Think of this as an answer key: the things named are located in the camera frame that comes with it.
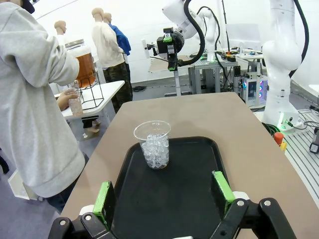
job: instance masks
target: plastic cup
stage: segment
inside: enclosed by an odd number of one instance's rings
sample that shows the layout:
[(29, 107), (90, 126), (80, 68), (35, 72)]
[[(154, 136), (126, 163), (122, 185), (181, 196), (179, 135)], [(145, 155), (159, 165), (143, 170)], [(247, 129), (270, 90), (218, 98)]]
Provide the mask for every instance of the plastic cup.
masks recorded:
[(134, 136), (140, 141), (146, 163), (152, 169), (162, 169), (168, 165), (169, 132), (169, 123), (160, 120), (145, 122), (134, 130)]

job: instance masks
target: mannequin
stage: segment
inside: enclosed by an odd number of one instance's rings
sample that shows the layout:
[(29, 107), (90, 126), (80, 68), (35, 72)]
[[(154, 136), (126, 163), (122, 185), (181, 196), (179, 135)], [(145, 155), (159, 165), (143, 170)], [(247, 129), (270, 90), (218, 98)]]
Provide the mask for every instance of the mannequin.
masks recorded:
[(54, 24), (54, 28), (56, 33), (58, 34), (56, 38), (58, 39), (59, 45), (64, 46), (67, 42), (65, 40), (65, 32), (66, 32), (66, 22), (65, 21), (57, 21)]
[(129, 61), (128, 61), (128, 55), (130, 54), (131, 46), (129, 43), (128, 38), (114, 25), (111, 25), (112, 22), (112, 15), (108, 12), (103, 14), (103, 21), (107, 23), (111, 29), (115, 32), (116, 34), (116, 39), (119, 47), (121, 47), (124, 51), (124, 60), (125, 60), (125, 66), (126, 70), (129, 75), (129, 82), (130, 82), (130, 90), (131, 94), (133, 95), (133, 89), (131, 85), (131, 71), (130, 71), (130, 66), (129, 66)]
[(115, 113), (117, 113), (122, 104), (132, 101), (133, 95), (123, 56), (124, 51), (117, 43), (115, 32), (108, 24), (103, 22), (103, 15), (104, 11), (101, 8), (92, 10), (92, 16), (95, 20), (92, 29), (92, 39), (97, 49), (106, 82), (125, 82), (112, 98), (112, 104)]
[[(61, 20), (57, 21), (54, 24), (54, 28), (56, 29), (56, 33), (57, 33), (56, 38), (58, 39), (59, 45), (65, 47), (65, 44), (69, 42), (65, 37), (66, 22)], [(84, 139), (92, 138), (93, 133), (98, 133), (100, 131), (100, 129), (98, 128), (98, 126), (100, 125), (100, 122), (97, 121), (97, 118), (98, 116), (92, 119), (82, 118), (83, 128), (85, 131), (85, 134), (83, 134)]]

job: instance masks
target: glass jar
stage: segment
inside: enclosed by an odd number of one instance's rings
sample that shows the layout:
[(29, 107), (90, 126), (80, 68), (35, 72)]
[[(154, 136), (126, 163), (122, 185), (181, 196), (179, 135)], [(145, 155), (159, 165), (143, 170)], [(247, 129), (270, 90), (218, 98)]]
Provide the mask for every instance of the glass jar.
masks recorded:
[(67, 43), (65, 47), (72, 56), (79, 60), (80, 71), (76, 78), (79, 81), (79, 87), (83, 88), (92, 85), (95, 81), (95, 75), (93, 75), (95, 69), (90, 47), (85, 45), (83, 39)]

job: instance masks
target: camouflage pants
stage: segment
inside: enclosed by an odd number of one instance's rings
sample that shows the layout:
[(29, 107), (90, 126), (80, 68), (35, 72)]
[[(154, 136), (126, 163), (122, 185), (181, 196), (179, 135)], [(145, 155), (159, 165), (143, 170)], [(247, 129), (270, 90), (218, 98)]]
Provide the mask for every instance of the camouflage pants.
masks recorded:
[(125, 102), (133, 100), (132, 94), (132, 85), (129, 80), (129, 75), (126, 70), (125, 62), (109, 67), (106, 70), (103, 70), (106, 83), (115, 82), (115, 81), (124, 81), (124, 85), (119, 89), (119, 91), (113, 96), (112, 104), (117, 113)]

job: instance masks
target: white shirt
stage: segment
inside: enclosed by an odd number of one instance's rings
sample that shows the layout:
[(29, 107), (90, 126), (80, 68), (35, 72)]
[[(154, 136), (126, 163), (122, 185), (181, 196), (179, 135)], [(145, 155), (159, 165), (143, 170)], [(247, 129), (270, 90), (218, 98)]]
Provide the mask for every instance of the white shirt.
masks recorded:
[(118, 46), (116, 34), (108, 24), (95, 22), (92, 39), (102, 68), (117, 66), (124, 62), (123, 50)]

